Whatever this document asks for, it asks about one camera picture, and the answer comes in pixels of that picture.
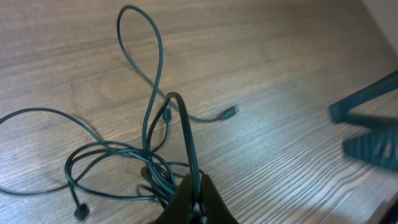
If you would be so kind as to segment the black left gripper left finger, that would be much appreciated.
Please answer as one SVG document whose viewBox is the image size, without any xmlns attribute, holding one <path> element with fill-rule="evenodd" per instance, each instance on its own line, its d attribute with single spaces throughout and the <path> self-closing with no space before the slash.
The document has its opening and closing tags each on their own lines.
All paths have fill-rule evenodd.
<svg viewBox="0 0 398 224">
<path fill-rule="evenodd" d="M 153 224 L 187 224 L 192 204 L 191 175 L 181 181 L 173 199 Z"/>
</svg>

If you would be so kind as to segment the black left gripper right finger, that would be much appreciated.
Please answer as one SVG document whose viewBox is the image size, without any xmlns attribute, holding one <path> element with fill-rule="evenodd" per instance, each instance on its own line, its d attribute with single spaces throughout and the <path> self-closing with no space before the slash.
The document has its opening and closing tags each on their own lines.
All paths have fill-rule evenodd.
<svg viewBox="0 0 398 224">
<path fill-rule="evenodd" d="M 201 201 L 208 224 L 238 224 L 209 175 L 201 177 Z"/>
</svg>

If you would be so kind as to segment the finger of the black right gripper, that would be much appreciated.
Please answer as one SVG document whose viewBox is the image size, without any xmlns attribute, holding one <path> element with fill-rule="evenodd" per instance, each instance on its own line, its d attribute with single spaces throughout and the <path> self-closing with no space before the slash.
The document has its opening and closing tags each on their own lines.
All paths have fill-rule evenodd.
<svg viewBox="0 0 398 224">
<path fill-rule="evenodd" d="M 397 118 L 354 114 L 349 111 L 367 101 L 397 89 L 397 70 L 375 83 L 343 98 L 329 106 L 329 115 L 334 123 L 348 124 L 397 124 Z"/>
<path fill-rule="evenodd" d="M 397 170 L 397 128 L 346 139 L 343 141 L 343 152 L 368 164 Z"/>
</svg>

